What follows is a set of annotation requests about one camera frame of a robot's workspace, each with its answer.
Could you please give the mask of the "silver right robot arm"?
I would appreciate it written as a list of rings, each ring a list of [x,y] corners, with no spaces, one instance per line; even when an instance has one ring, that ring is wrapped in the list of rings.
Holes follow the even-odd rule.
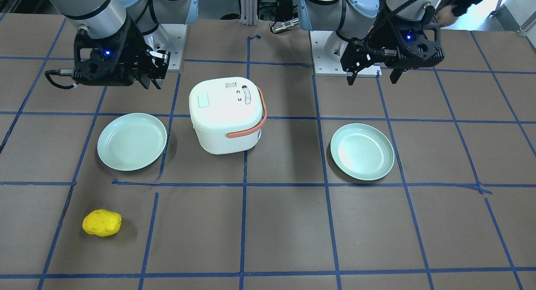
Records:
[[[198,20],[199,0],[49,0],[77,30],[73,68],[44,73],[51,85],[69,90],[85,86],[161,89],[178,70],[183,46],[164,25]]]

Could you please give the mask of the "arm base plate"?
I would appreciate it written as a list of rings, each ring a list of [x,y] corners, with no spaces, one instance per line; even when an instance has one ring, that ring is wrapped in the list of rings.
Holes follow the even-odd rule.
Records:
[[[333,31],[310,31],[311,52],[316,76],[346,77],[340,59],[347,42]]]
[[[151,46],[153,50],[164,50],[171,53],[168,65],[169,72],[180,72],[181,70],[187,30],[188,25],[184,24],[160,24],[155,31],[144,36],[146,44]]]

